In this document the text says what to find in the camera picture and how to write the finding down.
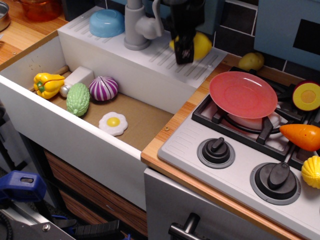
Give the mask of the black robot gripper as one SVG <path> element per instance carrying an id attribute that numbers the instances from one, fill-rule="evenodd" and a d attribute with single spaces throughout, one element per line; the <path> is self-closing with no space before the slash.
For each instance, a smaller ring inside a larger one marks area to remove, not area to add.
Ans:
<path id="1" fill-rule="evenodd" d="M 178 65 L 194 61 L 194 41 L 196 27 L 205 22 L 205 0 L 162 0 L 170 7 L 170 16 L 166 18 L 171 39 L 174 41 L 174 53 Z"/>

